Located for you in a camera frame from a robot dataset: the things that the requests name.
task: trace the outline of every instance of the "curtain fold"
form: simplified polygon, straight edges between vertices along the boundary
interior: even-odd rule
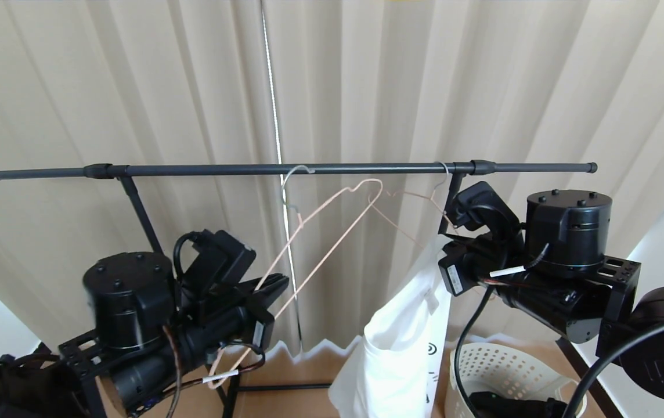
[[[608,253],[627,256],[664,209],[664,2],[285,2],[266,0],[282,158],[293,162],[587,162],[597,174],[494,174],[521,218],[538,190],[579,188],[615,200]],[[430,195],[440,175],[385,175],[391,192]],[[292,178],[312,211],[358,177]],[[436,192],[443,201],[447,187]],[[305,275],[367,203],[344,196],[294,243]],[[426,201],[377,206],[420,241]],[[324,265],[299,308],[305,346],[345,346],[395,293],[419,252],[372,212]],[[479,291],[452,304],[459,331]],[[482,335],[557,335],[501,302]]]
[[[260,3],[0,2],[0,169],[98,162],[276,163]],[[277,177],[136,184],[165,252],[226,229],[257,277],[284,244]],[[50,347],[92,326],[86,268],[148,249],[116,181],[0,182],[0,299]]]

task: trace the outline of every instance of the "curtain gap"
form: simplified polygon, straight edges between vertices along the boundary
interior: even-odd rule
[[[276,129],[276,153],[278,154],[278,164],[283,164],[283,157],[281,152],[281,138],[278,129],[278,112],[276,110],[276,92],[273,84],[273,66],[270,63],[270,47],[268,44],[268,26],[265,24],[265,2],[260,1],[260,11],[262,14],[262,32],[265,37],[265,58],[268,60],[268,78],[270,83],[270,99],[273,103],[273,124]],[[280,175],[281,185],[283,184],[284,175]],[[285,189],[281,188],[281,194],[283,196],[283,201],[287,201]],[[288,207],[283,205],[281,207],[283,212],[283,227],[285,230],[286,242],[290,240],[290,230],[288,228]],[[288,262],[290,264],[290,281],[293,287],[293,292],[297,291],[297,283],[295,282],[295,270],[293,270],[293,252],[291,251],[291,246],[288,246]],[[298,296],[293,297],[293,305],[295,306],[295,324],[297,325],[298,331],[298,346],[300,350],[304,351],[304,340],[301,335],[301,318],[300,310],[298,309]]]

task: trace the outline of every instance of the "perforated basket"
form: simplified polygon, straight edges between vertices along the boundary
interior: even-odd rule
[[[452,350],[446,418],[474,418],[456,385],[454,357],[455,350]],[[489,391],[504,398],[542,401],[554,398],[568,402],[562,398],[560,389],[569,383],[577,384],[576,380],[560,375],[535,357],[498,344],[464,344],[457,370],[460,370],[467,394]],[[586,406],[587,397],[583,397],[576,416],[581,416]]]

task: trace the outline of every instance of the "white cable connector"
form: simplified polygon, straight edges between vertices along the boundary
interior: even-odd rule
[[[203,383],[209,383],[210,381],[221,380],[227,377],[236,376],[237,374],[239,374],[239,369],[234,369],[230,372],[221,373],[213,376],[206,376],[205,378],[203,378]]]
[[[494,270],[494,272],[489,272],[489,277],[498,278],[500,276],[515,275],[515,273],[522,273],[522,272],[525,272],[525,265],[503,268],[502,270]]]

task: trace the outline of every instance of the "clothes hanger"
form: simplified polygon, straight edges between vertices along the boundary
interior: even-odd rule
[[[430,197],[423,196],[423,195],[418,194],[418,193],[408,192],[408,191],[405,191],[405,190],[399,190],[399,191],[396,191],[396,192],[393,192],[393,193],[390,193],[387,190],[385,190],[384,192],[390,197],[395,197],[396,195],[399,195],[399,194],[403,194],[403,195],[406,194],[406,195],[409,195],[409,196],[416,196],[416,197],[419,197],[421,199],[425,199],[425,200],[429,201],[430,203],[433,204],[435,209],[438,210],[438,212],[441,214],[441,216],[444,219],[446,219],[446,222],[448,222],[448,225],[450,225],[451,228],[453,228],[453,230],[456,231],[456,227],[451,222],[451,219],[448,219],[448,217],[446,216],[446,211],[441,209],[439,204],[436,203],[436,201],[435,201],[435,192],[438,190],[439,187],[441,187],[445,182],[448,181],[448,175],[449,175],[448,167],[446,166],[446,164],[444,164],[440,161],[436,161],[436,163],[441,164],[443,166],[443,169],[446,171],[446,175],[443,178],[443,180],[440,183],[438,183],[437,185],[435,185],[435,187],[432,189],[432,193],[430,193]],[[415,240],[415,238],[413,236],[409,235],[408,233],[406,233],[406,231],[404,231],[401,227],[399,227],[399,225],[397,225],[396,222],[392,221],[388,216],[384,215],[383,212],[380,211],[380,209],[375,206],[375,204],[372,206],[372,208],[374,209],[374,211],[377,211],[378,214],[381,215],[381,217],[383,217],[383,219],[386,219],[386,221],[388,221],[388,223],[390,223],[392,226],[394,226],[394,228],[398,229],[399,232],[403,233],[404,236],[406,236],[411,241],[413,241],[418,247],[420,247],[421,249],[425,248],[425,246],[423,246],[421,243],[419,243],[417,240]]]
[[[288,178],[290,177],[290,175],[293,174],[293,172],[295,172],[295,170],[300,169],[300,168],[306,169],[306,172],[310,172],[310,174],[311,174],[311,172],[313,172],[313,170],[309,170],[309,168],[306,167],[305,165],[298,165],[298,166],[296,166],[296,167],[293,167],[293,169],[291,169],[291,170],[288,172],[288,174],[286,175],[286,177],[285,177],[285,179],[284,179],[284,182],[282,183],[282,188],[285,188],[285,185],[286,185],[286,183],[287,183]],[[329,249],[329,251],[327,251],[327,254],[325,254],[324,257],[322,257],[322,259],[319,261],[319,263],[316,264],[316,266],[311,270],[311,273],[309,273],[309,275],[306,276],[306,278],[301,282],[301,284],[298,285],[297,289],[295,289],[295,292],[293,292],[293,294],[291,295],[291,297],[289,297],[288,300],[285,302],[285,304],[281,307],[281,309],[279,309],[278,313],[275,314],[275,318],[276,318],[276,319],[277,319],[277,318],[278,318],[278,317],[284,312],[284,310],[290,305],[290,302],[293,300],[294,297],[297,296],[298,292],[300,292],[301,289],[304,288],[304,286],[306,285],[306,283],[308,283],[308,281],[311,279],[311,277],[313,277],[314,273],[316,273],[317,270],[319,270],[319,268],[322,267],[322,264],[324,264],[324,262],[329,258],[329,256],[332,255],[332,252],[335,250],[335,248],[337,248],[337,246],[339,246],[340,243],[342,243],[343,239],[344,239],[346,236],[348,236],[348,233],[350,233],[350,231],[353,230],[353,228],[355,227],[355,225],[358,224],[358,222],[362,219],[362,217],[363,217],[364,215],[366,215],[366,213],[369,211],[369,209],[370,209],[370,208],[374,205],[374,203],[380,198],[381,193],[383,192],[383,182],[381,182],[381,180],[380,180],[379,178],[366,178],[365,180],[362,180],[361,182],[359,182],[359,183],[358,183],[355,187],[353,187],[353,188],[350,188],[350,187],[342,188],[342,190],[340,190],[339,192],[337,192],[337,193],[335,193],[334,195],[330,196],[329,199],[327,199],[324,203],[322,203],[321,206],[317,207],[317,209],[316,209],[314,212],[311,212],[311,214],[310,214],[308,217],[306,217],[305,219],[301,216],[300,212],[298,212],[298,207],[296,207],[296,206],[290,206],[290,205],[285,201],[285,199],[283,199],[283,204],[285,204],[285,206],[290,207],[290,208],[292,208],[292,209],[295,209],[295,212],[297,212],[297,217],[298,217],[298,227],[295,229],[295,231],[293,231],[293,235],[291,235],[291,236],[289,237],[288,242],[285,244],[285,246],[283,247],[283,249],[281,249],[280,253],[278,254],[278,257],[276,257],[276,259],[273,260],[273,262],[271,263],[270,267],[268,268],[268,271],[265,272],[265,275],[263,275],[263,277],[262,277],[262,278],[260,279],[260,281],[257,283],[257,286],[256,286],[255,290],[259,289],[259,288],[262,286],[262,284],[263,284],[263,283],[265,282],[265,280],[268,278],[270,272],[274,269],[274,267],[276,267],[276,265],[278,264],[278,262],[280,261],[280,259],[283,257],[283,255],[284,255],[285,252],[287,251],[288,247],[290,246],[290,243],[292,243],[292,241],[295,240],[295,238],[296,238],[297,235],[298,235],[298,232],[300,232],[300,231],[302,230],[302,228],[304,227],[304,225],[306,224],[306,222],[308,222],[308,221],[310,221],[311,219],[313,219],[317,214],[319,214],[319,212],[322,211],[322,209],[324,209],[325,207],[329,206],[329,204],[330,204],[332,201],[334,201],[335,199],[337,199],[340,195],[342,195],[342,194],[345,193],[346,191],[349,191],[349,192],[353,193],[353,192],[357,191],[362,185],[364,185],[364,183],[371,183],[371,182],[378,183],[378,185],[380,186],[380,187],[379,187],[379,190],[378,190],[378,193],[376,194],[376,197],[375,197],[373,200],[371,200],[371,199],[370,199],[370,195],[369,195],[369,204],[366,206],[365,209],[363,209],[363,211],[358,215],[358,217],[355,219],[355,221],[353,221],[353,223],[348,227],[348,229],[342,234],[342,236],[340,236],[339,240],[337,240],[337,242],[334,243],[334,245]],[[230,368],[229,372],[227,372],[227,373],[231,373],[231,372],[233,372],[234,370],[236,370],[237,367],[239,367],[240,363],[242,363],[242,361],[247,357],[247,355],[250,354],[250,352],[251,352],[250,349],[246,349],[246,350],[244,350],[244,352],[242,353],[242,355],[239,356],[239,359],[237,359],[237,361],[234,363],[234,365],[232,365],[232,367]],[[218,354],[217,354],[216,360],[215,360],[215,361],[213,362],[213,364],[211,365],[211,370],[209,370],[209,378],[211,378],[211,377],[213,377],[213,376],[215,375],[215,371],[216,371],[216,368],[218,367],[218,363],[220,362],[221,357],[223,357],[223,349],[219,349],[219,350],[218,350]],[[207,382],[208,387],[210,387],[210,389],[216,389],[216,388],[222,386],[223,383],[224,383],[224,381],[226,381],[226,379],[228,379],[228,378],[229,378],[229,376],[226,376],[226,377],[224,377],[224,378],[222,378],[221,380],[216,381],[216,382],[214,382],[214,381],[208,381],[208,382]]]

